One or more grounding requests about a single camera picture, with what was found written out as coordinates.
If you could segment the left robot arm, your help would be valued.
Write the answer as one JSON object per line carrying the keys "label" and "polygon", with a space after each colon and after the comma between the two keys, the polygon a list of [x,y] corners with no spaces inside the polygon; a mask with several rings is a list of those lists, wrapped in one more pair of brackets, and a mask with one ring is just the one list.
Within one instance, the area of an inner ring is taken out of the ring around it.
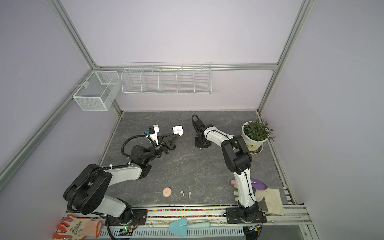
{"label": "left robot arm", "polygon": [[[67,201],[67,211],[71,214],[95,214],[103,218],[115,218],[121,224],[128,224],[134,217],[129,203],[108,196],[108,188],[117,183],[140,180],[146,177],[152,166],[149,164],[162,154],[168,154],[176,147],[180,133],[165,134],[153,140],[149,135],[135,135],[128,138],[121,147],[123,156],[129,158],[124,165],[100,167],[88,165],[65,190],[63,198]],[[151,146],[136,145],[131,153],[125,152],[126,145],[138,138],[145,138]]]}

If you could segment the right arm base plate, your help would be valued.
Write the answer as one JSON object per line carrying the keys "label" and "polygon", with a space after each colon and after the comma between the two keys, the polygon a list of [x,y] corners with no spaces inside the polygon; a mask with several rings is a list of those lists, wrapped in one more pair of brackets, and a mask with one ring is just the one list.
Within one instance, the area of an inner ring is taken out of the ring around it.
{"label": "right arm base plate", "polygon": [[266,215],[261,211],[249,214],[241,208],[226,208],[223,216],[228,224],[265,224],[267,222]]}

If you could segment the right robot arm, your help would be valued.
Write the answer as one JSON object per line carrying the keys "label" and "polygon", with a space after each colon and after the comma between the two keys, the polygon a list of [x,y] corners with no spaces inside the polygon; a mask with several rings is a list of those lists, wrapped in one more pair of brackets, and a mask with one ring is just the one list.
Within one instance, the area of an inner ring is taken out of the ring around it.
{"label": "right robot arm", "polygon": [[222,149],[224,161],[233,173],[238,187],[238,209],[241,220],[251,222],[259,211],[259,205],[251,183],[251,153],[241,135],[230,135],[215,126],[205,125],[197,116],[192,115],[192,125],[197,133],[195,146],[209,148],[215,144]]}

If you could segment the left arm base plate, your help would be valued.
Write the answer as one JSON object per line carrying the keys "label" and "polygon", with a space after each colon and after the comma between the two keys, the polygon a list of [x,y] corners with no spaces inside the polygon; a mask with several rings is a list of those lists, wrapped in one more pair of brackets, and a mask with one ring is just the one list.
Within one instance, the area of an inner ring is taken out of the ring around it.
{"label": "left arm base plate", "polygon": [[110,226],[142,226],[146,224],[148,209],[133,209],[122,213],[120,217],[107,216]]}

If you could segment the white earbud charging case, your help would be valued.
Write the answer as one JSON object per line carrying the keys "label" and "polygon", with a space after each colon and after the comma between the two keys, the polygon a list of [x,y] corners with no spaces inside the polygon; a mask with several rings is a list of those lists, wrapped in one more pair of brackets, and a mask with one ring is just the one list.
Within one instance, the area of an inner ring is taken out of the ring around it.
{"label": "white earbud charging case", "polygon": [[174,126],[173,127],[173,134],[182,136],[184,134],[183,126]]}

